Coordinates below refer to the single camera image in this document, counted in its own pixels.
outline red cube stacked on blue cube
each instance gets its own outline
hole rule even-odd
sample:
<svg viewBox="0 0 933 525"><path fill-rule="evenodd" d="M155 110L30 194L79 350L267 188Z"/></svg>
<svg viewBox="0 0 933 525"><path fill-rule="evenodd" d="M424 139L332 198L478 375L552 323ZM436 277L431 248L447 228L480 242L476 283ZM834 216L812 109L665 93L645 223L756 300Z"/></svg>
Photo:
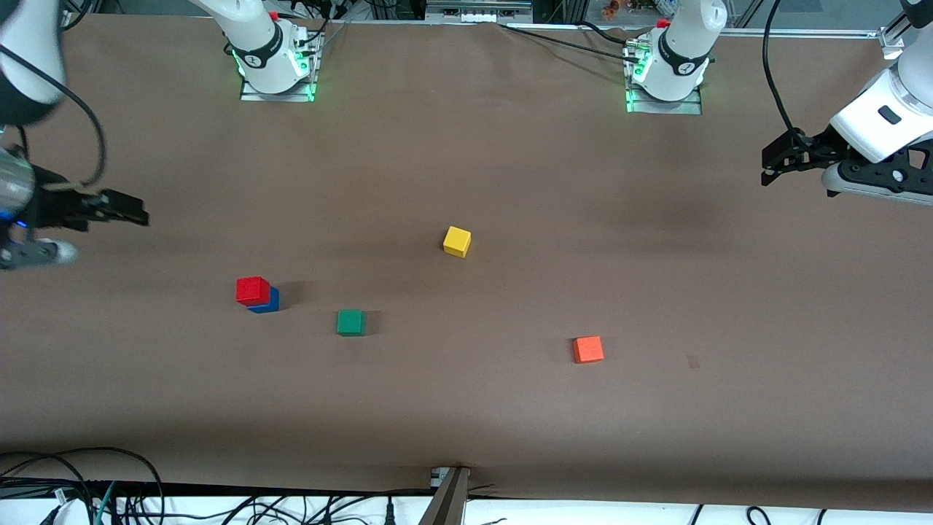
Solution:
<svg viewBox="0 0 933 525"><path fill-rule="evenodd" d="M279 291L260 276L240 277L236 280L236 302L257 314L277 312Z"/></svg>

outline brown table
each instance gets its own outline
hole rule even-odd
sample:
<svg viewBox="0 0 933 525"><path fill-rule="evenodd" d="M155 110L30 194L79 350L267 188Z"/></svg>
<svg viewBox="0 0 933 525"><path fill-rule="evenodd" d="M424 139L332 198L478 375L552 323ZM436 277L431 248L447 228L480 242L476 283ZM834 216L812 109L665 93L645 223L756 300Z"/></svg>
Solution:
<svg viewBox="0 0 933 525"><path fill-rule="evenodd" d="M759 186L781 122L758 38L720 39L698 118L628 114L617 62L494 25L349 27L313 104L239 102L223 43L171 17L65 36L104 184L152 226L53 232L78 264L0 277L4 448L129 447L177 482L463 463L505 496L933 510L933 215L816 172ZM829 39L772 62L811 133L883 64ZM31 138L90 173L74 106ZM255 274L286 310L233 302ZM340 308L374 334L337 336ZM575 365L587 334L606 360Z"/></svg>

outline cube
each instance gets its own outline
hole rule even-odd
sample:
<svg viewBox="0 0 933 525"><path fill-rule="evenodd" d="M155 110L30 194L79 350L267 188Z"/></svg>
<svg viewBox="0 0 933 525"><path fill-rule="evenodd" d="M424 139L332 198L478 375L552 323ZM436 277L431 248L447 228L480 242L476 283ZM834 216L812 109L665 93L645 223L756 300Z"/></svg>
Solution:
<svg viewBox="0 0 933 525"><path fill-rule="evenodd" d="M597 362L603 360L603 340L599 335L574 339L574 362Z"/></svg>
<svg viewBox="0 0 933 525"><path fill-rule="evenodd" d="M467 230L461 230L456 226L451 226L444 236L444 251L457 257L466 257L469 249L471 233Z"/></svg>
<svg viewBox="0 0 933 525"><path fill-rule="evenodd" d="M236 302L243 306L267 305L272 300L272 285L260 277L240 277L236 280Z"/></svg>
<svg viewBox="0 0 933 525"><path fill-rule="evenodd" d="M337 312L337 334L344 337L366 335L366 312L363 310Z"/></svg>
<svg viewBox="0 0 933 525"><path fill-rule="evenodd" d="M269 302L265 305L247 306L247 310L254 314L271 314L279 311L279 289L274 286L270 289Z"/></svg>

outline orange cube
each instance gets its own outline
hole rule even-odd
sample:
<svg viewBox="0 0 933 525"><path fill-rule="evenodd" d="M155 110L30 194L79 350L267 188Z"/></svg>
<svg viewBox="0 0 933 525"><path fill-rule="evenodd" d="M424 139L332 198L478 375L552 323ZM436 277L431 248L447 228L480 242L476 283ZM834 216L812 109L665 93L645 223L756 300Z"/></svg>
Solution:
<svg viewBox="0 0 933 525"><path fill-rule="evenodd" d="M574 339L574 361L577 364L603 360L603 340L599 335Z"/></svg>

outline teal cable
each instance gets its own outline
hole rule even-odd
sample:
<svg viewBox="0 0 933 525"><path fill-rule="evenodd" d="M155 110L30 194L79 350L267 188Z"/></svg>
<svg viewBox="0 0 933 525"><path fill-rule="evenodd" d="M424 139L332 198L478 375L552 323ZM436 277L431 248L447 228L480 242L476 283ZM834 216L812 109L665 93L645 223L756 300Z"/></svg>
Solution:
<svg viewBox="0 0 933 525"><path fill-rule="evenodd" d="M94 516L94 525L102 525L102 523L104 523L104 509L107 507L107 502L110 501L110 493L114 491L114 485L117 485L117 482L111 481L110 487L107 487L107 492L104 492L104 498L101 500L101 508L97 509L97 514Z"/></svg>

